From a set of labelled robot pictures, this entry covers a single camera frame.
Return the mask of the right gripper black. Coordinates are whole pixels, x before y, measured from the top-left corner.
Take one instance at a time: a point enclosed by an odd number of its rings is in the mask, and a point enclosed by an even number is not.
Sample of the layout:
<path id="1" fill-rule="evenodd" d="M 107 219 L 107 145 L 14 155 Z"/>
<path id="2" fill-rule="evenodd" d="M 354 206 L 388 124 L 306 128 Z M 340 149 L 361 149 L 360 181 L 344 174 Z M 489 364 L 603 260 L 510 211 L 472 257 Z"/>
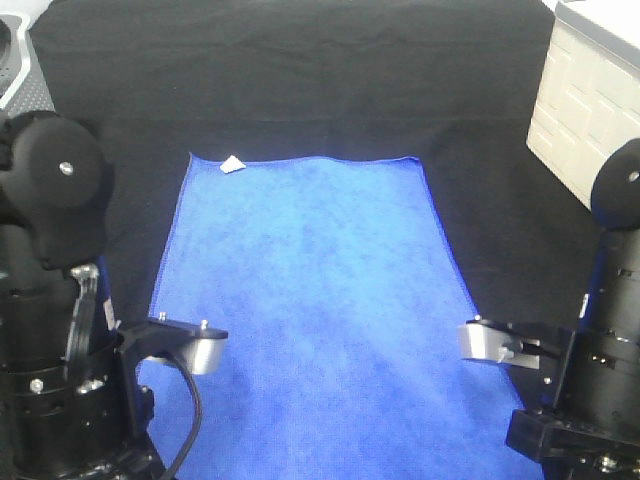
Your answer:
<path id="1" fill-rule="evenodd" d="M 547 479 L 637 479 L 639 440 L 541 409 L 512 412 L 505 443 Z"/>

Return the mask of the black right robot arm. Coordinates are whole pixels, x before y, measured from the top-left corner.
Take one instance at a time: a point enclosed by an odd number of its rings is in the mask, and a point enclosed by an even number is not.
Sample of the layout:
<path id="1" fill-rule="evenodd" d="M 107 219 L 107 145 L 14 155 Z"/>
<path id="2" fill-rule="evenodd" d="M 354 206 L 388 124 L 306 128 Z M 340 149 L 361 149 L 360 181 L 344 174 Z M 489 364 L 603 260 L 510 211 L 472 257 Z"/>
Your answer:
<path id="1" fill-rule="evenodd" d="M 603 164 L 590 196 L 602 234 L 582 314 L 506 443 L 548 479 L 639 476 L 639 141 Z"/>

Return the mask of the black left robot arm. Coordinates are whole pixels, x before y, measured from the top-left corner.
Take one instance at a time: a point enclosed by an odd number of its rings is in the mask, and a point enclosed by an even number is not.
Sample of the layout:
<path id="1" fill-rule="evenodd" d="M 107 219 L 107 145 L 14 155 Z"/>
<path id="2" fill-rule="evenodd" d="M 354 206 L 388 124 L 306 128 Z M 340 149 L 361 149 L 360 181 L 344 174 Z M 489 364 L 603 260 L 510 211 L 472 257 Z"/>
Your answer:
<path id="1" fill-rule="evenodd" d="M 8 479 L 162 479 L 153 396 L 123 361 L 103 258 L 114 172 L 49 111 L 1 128 L 1 428 Z"/>

